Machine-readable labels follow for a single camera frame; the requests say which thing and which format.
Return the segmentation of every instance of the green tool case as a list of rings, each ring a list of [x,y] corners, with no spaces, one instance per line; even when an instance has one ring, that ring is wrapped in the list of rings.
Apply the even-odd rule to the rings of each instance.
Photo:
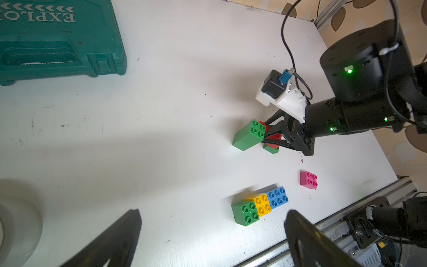
[[[125,72],[111,0],[0,0],[0,85]]]

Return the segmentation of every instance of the arrow pattern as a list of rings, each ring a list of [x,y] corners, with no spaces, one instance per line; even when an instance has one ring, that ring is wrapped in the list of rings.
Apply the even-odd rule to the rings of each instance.
[[[34,9],[32,9],[31,7],[32,7],[32,4],[24,5],[24,8],[25,8],[26,10],[34,10]]]
[[[9,7],[9,5],[10,5],[10,3],[3,3],[3,4],[1,4],[0,6],[1,6],[2,8],[4,8],[4,9],[11,9],[11,8]],[[21,5],[22,5],[22,4],[17,3],[17,4],[12,5],[12,7],[13,7],[14,9],[16,9],[16,10],[22,10]],[[24,7],[26,10],[30,10],[30,11],[32,11],[32,10],[34,10],[34,9],[32,9],[32,6],[33,6],[33,4],[27,4],[27,5],[24,5],[23,7]],[[44,5],[36,5],[34,8],[35,8],[35,9],[37,9],[37,10],[40,10],[40,11],[44,11],[43,7],[44,7]],[[55,11],[55,10],[53,10],[53,9],[55,8],[55,6],[46,6],[45,8],[46,8],[47,10],[49,10],[49,11],[52,11],[52,12],[54,12],[54,11]],[[63,8],[64,8],[64,6],[58,6],[58,7],[56,7],[56,10],[58,10],[58,11],[60,11],[60,12],[65,12],[65,11],[63,10]],[[65,10],[67,10],[67,11],[68,11],[68,12],[70,12],[70,13],[74,13],[73,8],[74,8],[74,7],[69,6],[69,7],[67,7]]]
[[[4,3],[0,6],[3,7],[4,9],[10,9],[10,7],[8,7],[8,5],[10,5],[10,3]]]
[[[14,4],[13,7],[17,10],[22,10],[22,8],[20,8],[19,6],[21,6],[22,4]]]

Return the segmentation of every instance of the pink lego brick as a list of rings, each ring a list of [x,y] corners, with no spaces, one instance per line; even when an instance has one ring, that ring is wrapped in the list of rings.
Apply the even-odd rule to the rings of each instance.
[[[299,174],[300,185],[307,187],[309,189],[317,188],[317,176],[309,173],[308,171],[301,172]]]
[[[266,132],[268,130],[270,130],[270,128],[271,128],[270,126],[265,125],[265,123],[263,123],[262,121],[260,121],[260,123],[266,127]],[[280,139],[282,139],[282,135],[281,134],[272,135],[272,136],[268,137],[267,139],[280,140]],[[272,149],[276,149],[279,147],[278,145],[272,145],[272,144],[266,144],[266,145],[271,147]]]

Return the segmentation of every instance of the tall green lego brick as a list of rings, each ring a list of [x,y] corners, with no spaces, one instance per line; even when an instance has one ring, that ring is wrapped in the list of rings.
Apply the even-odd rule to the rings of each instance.
[[[245,151],[264,140],[265,132],[266,127],[264,125],[252,120],[234,136],[233,146]]]
[[[267,146],[267,144],[264,144],[264,149],[272,154],[276,154],[277,152],[279,152],[279,148],[271,148]]]
[[[236,223],[248,226],[260,219],[255,202],[243,200],[231,205]]]
[[[125,72],[111,0],[0,0],[0,85]]]

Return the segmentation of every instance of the white tabletop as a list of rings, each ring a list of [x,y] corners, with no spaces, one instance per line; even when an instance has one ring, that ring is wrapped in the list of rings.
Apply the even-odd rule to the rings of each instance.
[[[276,111],[255,94],[272,69],[291,67],[282,15],[220,0],[113,6],[126,75],[0,88],[0,193],[18,191],[43,216],[25,266],[60,265],[132,208],[143,220],[133,266],[230,266],[285,239],[289,209],[316,222],[396,180],[370,131],[318,138],[311,157],[231,145]],[[285,36],[313,101],[333,97],[313,23],[289,18]],[[299,185],[300,170],[319,177],[316,191]],[[290,202],[236,224],[231,203],[273,184]]]

